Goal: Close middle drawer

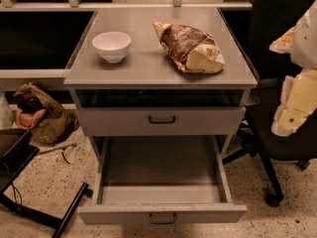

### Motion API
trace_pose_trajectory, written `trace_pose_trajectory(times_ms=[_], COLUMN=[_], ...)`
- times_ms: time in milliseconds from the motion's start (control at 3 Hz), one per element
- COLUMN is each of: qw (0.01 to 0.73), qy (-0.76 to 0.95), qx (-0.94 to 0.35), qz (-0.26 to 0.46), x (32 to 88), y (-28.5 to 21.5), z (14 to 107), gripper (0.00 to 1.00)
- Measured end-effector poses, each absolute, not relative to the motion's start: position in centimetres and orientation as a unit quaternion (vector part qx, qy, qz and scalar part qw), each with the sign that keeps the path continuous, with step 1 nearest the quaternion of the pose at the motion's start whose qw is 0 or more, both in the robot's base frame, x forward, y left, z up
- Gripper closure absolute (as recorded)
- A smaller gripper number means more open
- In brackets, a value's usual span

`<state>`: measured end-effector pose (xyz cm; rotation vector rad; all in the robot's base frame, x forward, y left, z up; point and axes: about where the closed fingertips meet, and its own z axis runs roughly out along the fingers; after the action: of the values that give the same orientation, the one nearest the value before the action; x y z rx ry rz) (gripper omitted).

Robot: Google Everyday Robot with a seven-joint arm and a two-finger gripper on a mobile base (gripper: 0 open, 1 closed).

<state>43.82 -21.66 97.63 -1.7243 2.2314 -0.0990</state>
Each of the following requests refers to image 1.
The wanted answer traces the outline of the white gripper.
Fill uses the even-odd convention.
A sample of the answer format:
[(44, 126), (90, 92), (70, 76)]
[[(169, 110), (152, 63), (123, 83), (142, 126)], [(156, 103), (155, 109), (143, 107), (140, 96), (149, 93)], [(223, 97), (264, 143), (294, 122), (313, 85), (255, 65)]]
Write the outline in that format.
[[(273, 41), (269, 49), (278, 54), (291, 52), (294, 28)], [(295, 133), (317, 109), (317, 70), (304, 68), (295, 77), (287, 76), (283, 82), (280, 105), (277, 107), (271, 132), (280, 137)]]

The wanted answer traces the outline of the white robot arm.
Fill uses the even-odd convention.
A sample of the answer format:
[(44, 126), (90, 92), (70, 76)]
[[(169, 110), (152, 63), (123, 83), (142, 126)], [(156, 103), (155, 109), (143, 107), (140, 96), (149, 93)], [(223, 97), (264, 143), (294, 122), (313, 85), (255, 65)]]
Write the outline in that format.
[(302, 68), (295, 77), (285, 78), (271, 125), (274, 135), (288, 137), (317, 109), (317, 0), (269, 49), (290, 54), (291, 61)]

